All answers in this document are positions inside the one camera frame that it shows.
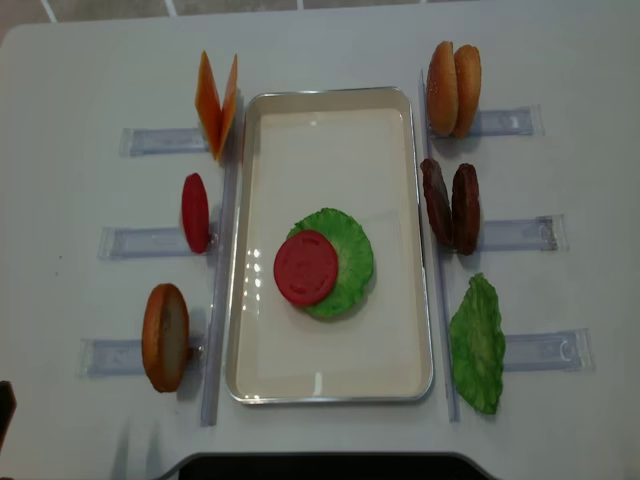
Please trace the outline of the brown meat patty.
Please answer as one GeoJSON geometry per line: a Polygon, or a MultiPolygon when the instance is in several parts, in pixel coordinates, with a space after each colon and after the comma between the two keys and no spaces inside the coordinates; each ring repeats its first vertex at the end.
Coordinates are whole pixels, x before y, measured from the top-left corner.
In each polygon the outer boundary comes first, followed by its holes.
{"type": "Polygon", "coordinates": [[[451,208],[454,247],[459,254],[471,255],[480,232],[479,186],[471,164],[461,164],[454,175],[451,208]]]}
{"type": "Polygon", "coordinates": [[[451,208],[441,167],[434,159],[425,158],[420,164],[420,169],[423,174],[423,191],[431,229],[440,244],[452,248],[451,208]]]}

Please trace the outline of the flat green lettuce leaf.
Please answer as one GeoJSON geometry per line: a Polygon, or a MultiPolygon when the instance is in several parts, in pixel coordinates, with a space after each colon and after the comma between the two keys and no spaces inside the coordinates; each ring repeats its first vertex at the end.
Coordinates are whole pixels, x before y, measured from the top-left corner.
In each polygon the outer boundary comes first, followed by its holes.
{"type": "Polygon", "coordinates": [[[365,297],[375,265],[371,243],[352,216],[335,208],[322,208],[296,222],[287,237],[303,230],[319,232],[331,243],[339,271],[331,293],[302,310],[320,321],[337,320],[365,297]]]}

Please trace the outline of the right orange cheese slice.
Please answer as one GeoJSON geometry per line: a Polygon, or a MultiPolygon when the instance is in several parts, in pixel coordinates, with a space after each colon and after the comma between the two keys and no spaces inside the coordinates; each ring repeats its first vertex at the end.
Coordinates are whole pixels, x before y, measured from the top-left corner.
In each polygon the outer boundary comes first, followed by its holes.
{"type": "Polygon", "coordinates": [[[238,78],[238,57],[234,56],[229,77],[226,83],[226,90],[224,99],[222,102],[219,126],[217,132],[217,144],[215,147],[215,159],[218,162],[222,161],[222,153],[225,147],[225,143],[229,136],[231,126],[233,124],[236,113],[236,100],[237,100],[237,78],[238,78]]]}

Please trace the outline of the left orange cheese slice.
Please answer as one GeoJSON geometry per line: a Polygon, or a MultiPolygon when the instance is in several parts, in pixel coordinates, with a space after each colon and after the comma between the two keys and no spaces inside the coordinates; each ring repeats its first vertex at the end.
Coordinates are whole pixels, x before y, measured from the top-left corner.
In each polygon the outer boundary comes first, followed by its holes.
{"type": "Polygon", "coordinates": [[[222,107],[218,96],[213,71],[205,51],[202,51],[198,69],[195,108],[200,125],[214,159],[220,155],[220,131],[222,107]]]}

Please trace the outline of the white rectangular metal tray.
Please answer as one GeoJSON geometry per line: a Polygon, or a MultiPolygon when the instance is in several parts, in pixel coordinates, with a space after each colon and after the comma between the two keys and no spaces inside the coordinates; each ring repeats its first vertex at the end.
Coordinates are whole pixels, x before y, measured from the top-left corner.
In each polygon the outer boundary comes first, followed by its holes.
{"type": "Polygon", "coordinates": [[[245,405],[409,402],[434,368],[413,111],[395,87],[264,93],[245,113],[233,225],[225,377],[245,405]],[[353,217],[373,275],[346,313],[319,320],[279,292],[294,225],[353,217]]]}

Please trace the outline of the clear holder middle left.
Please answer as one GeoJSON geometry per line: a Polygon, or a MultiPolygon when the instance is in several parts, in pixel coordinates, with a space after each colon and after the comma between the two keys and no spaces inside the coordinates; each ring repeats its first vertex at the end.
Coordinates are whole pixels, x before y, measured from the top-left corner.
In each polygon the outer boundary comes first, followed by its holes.
{"type": "Polygon", "coordinates": [[[189,256],[196,256],[196,253],[179,227],[104,227],[98,248],[98,257],[104,260],[189,256]]]}

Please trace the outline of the clear holder top left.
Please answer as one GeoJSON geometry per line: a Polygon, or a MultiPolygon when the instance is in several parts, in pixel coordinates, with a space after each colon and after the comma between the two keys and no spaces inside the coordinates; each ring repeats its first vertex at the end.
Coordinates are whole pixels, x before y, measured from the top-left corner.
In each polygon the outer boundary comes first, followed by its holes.
{"type": "Polygon", "coordinates": [[[208,143],[198,128],[124,128],[119,145],[122,157],[208,151],[208,143]]]}

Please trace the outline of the clear holder middle right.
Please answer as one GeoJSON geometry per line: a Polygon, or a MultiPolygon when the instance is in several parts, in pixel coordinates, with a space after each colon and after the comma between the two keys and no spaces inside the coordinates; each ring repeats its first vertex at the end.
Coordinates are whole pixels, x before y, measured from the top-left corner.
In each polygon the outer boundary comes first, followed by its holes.
{"type": "Polygon", "coordinates": [[[475,252],[565,251],[565,216],[484,221],[475,252]]]}

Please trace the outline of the plain bun half right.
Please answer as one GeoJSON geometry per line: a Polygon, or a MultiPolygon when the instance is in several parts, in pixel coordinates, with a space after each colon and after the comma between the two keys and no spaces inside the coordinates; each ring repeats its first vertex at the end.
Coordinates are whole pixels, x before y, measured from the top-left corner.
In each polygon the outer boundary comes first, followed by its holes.
{"type": "Polygon", "coordinates": [[[461,46],[454,54],[458,89],[458,115],[453,136],[464,138],[471,130],[481,93],[482,68],[479,50],[461,46]]]}

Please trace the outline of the black base front edge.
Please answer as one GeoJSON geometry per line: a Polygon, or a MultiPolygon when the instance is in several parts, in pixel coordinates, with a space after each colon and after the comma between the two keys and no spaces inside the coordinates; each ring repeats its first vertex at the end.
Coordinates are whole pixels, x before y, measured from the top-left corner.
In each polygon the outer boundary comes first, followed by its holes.
{"type": "Polygon", "coordinates": [[[491,479],[454,454],[216,454],[188,461],[180,479],[491,479]]]}

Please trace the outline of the clear holder bottom left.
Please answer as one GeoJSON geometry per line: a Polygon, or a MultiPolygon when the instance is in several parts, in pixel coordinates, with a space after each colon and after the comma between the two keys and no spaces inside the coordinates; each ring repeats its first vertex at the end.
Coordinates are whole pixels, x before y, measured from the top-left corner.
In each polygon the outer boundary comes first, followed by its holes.
{"type": "Polygon", "coordinates": [[[79,378],[145,376],[141,341],[82,339],[77,363],[79,378]]]}

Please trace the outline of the clear holder bottom right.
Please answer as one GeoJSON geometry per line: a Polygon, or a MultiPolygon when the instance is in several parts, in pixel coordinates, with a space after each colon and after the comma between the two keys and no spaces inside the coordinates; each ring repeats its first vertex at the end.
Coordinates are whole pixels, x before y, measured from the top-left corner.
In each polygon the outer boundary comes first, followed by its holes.
{"type": "Polygon", "coordinates": [[[506,336],[505,372],[594,369],[587,328],[506,336]]]}

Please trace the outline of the dark brown object left edge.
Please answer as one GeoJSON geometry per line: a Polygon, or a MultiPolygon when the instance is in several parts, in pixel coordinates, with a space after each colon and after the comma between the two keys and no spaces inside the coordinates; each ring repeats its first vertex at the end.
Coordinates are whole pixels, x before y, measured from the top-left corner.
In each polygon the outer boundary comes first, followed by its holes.
{"type": "Polygon", "coordinates": [[[16,398],[9,381],[0,382],[0,432],[6,435],[16,409],[16,398]]]}

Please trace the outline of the clear acrylic long rail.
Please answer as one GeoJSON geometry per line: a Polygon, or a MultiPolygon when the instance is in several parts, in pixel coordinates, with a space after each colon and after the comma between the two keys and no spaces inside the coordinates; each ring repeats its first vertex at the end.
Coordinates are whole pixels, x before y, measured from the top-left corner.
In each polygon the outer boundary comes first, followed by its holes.
{"type": "Polygon", "coordinates": [[[200,425],[202,427],[212,427],[217,423],[225,325],[229,309],[229,284],[233,273],[232,263],[235,259],[236,240],[234,230],[243,131],[244,99],[242,93],[239,92],[236,98],[236,114],[232,129],[222,155],[224,160],[224,183],[220,215],[217,223],[214,289],[211,319],[208,327],[200,410],[200,425]]]}
{"type": "MultiPolygon", "coordinates": [[[[430,136],[430,125],[427,115],[426,102],[426,74],[423,69],[420,70],[419,81],[419,99],[421,104],[421,123],[422,123],[422,143],[424,148],[424,156],[426,158],[433,157],[433,149],[430,136]]],[[[441,245],[438,240],[434,240],[433,257],[435,263],[435,288],[437,299],[437,310],[439,318],[439,329],[441,339],[441,349],[443,355],[444,383],[446,389],[446,399],[448,407],[448,417],[450,423],[457,423],[460,420],[459,401],[452,376],[452,362],[448,331],[448,307],[446,305],[446,295],[444,285],[446,284],[443,276],[441,245]]]]}

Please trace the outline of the clear acrylic right long rail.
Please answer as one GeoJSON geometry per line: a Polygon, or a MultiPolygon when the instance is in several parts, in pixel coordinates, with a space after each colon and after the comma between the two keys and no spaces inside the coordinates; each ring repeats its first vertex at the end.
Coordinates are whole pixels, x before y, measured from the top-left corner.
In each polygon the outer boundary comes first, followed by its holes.
{"type": "MultiPolygon", "coordinates": [[[[430,125],[427,115],[426,102],[426,74],[423,69],[420,70],[419,81],[419,99],[421,104],[421,123],[422,123],[422,143],[424,148],[424,156],[426,158],[433,157],[433,149],[430,136],[430,125]]],[[[433,257],[435,263],[435,288],[437,299],[437,310],[439,318],[439,329],[441,339],[441,349],[443,355],[444,383],[446,389],[446,399],[448,407],[448,417],[450,423],[457,423],[460,420],[459,401],[452,376],[452,362],[448,331],[448,307],[446,305],[446,295],[444,285],[446,284],[443,276],[441,245],[438,240],[434,240],[433,257]]]]}

